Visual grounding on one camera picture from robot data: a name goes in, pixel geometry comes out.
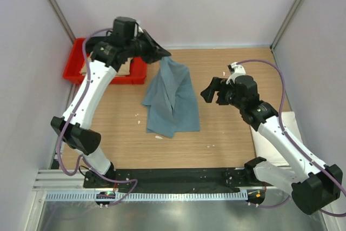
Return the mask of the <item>blue t-shirt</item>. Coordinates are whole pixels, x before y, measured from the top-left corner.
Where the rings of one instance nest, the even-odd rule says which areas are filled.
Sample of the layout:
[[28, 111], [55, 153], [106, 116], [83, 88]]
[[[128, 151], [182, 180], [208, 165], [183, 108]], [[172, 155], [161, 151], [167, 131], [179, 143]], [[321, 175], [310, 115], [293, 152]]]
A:
[[160, 60], [142, 105], [147, 108], [147, 133], [172, 138], [176, 132], [200, 131], [198, 102], [189, 68], [170, 56]]

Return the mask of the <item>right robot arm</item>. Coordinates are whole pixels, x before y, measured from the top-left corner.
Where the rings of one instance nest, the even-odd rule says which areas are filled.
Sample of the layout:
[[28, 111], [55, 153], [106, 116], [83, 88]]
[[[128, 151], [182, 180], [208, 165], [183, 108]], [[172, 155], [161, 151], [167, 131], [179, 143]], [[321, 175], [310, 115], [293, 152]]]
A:
[[234, 80], [213, 77], [201, 92], [207, 103], [217, 96], [218, 105], [232, 105], [245, 123], [267, 139], [285, 158], [293, 172], [283, 170], [267, 159], [257, 157], [245, 164], [244, 180], [251, 186], [271, 184], [289, 194], [295, 205], [311, 215], [340, 197], [343, 172], [313, 155], [280, 122], [278, 112], [260, 99], [257, 83], [249, 75]]

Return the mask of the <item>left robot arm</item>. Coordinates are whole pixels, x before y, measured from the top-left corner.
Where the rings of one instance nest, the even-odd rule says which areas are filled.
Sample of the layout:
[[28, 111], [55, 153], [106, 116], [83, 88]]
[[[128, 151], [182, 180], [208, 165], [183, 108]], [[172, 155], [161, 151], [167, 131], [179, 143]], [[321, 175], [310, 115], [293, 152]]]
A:
[[60, 117], [51, 120], [57, 133], [56, 155], [60, 168], [67, 176], [77, 171], [67, 171], [62, 161], [61, 146], [67, 144], [78, 154], [78, 160], [96, 174], [96, 182], [102, 187], [117, 183], [114, 165], [103, 153], [101, 135], [90, 129], [95, 110], [108, 85], [128, 58], [140, 57], [151, 64], [171, 54], [162, 48], [146, 30], [133, 30], [126, 38], [115, 43], [98, 42], [89, 57], [85, 57], [86, 75], [69, 107]]

